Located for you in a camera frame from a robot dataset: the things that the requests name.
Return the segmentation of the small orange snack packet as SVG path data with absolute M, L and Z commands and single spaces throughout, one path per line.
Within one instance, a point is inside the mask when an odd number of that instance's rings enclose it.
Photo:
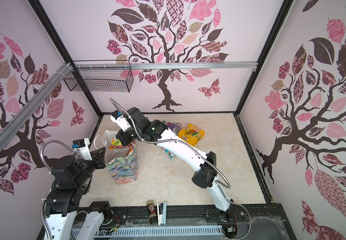
M 116 136 L 114 136 L 110 141 L 110 146 L 109 146 L 110 150 L 121 149 L 121 148 L 125 148 L 125 147 L 126 146 L 123 146 L 121 141 L 119 139 L 117 139 Z

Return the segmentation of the teal Fox's candy bag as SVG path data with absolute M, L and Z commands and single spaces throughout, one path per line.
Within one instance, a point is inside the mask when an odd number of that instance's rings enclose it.
M 164 149 L 164 151 L 167 153 L 167 155 L 169 156 L 170 159 L 172 159 L 176 156 L 172 151 L 170 151 L 168 149 Z

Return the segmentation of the yellow snack pack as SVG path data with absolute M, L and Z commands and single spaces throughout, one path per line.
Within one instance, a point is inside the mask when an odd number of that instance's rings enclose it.
M 179 131 L 178 136 L 189 145 L 194 147 L 205 136 L 205 131 L 196 125 L 187 124 Z

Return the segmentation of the floral paper bag white inside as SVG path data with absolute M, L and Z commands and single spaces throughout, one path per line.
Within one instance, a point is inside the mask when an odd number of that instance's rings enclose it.
M 117 134 L 115 131 L 106 130 L 102 135 L 97 135 L 93 140 L 96 149 L 104 147 L 105 169 L 109 172 L 117 185 L 132 183 L 137 180 L 137 146 L 133 141 L 129 146 L 121 149 L 110 150 L 110 141 Z

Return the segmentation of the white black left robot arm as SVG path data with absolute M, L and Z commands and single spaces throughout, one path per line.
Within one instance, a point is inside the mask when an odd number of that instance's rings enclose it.
M 97 169 L 105 167 L 106 149 L 91 152 L 91 160 L 66 156 L 51 170 L 54 181 L 48 196 L 43 199 L 41 220 L 45 228 L 45 240 L 70 239 L 72 226 L 77 217 L 81 197 L 85 195 L 88 180 Z M 86 216 L 78 240 L 93 240 L 105 219 L 113 216 L 109 201 L 92 202 L 86 210 Z

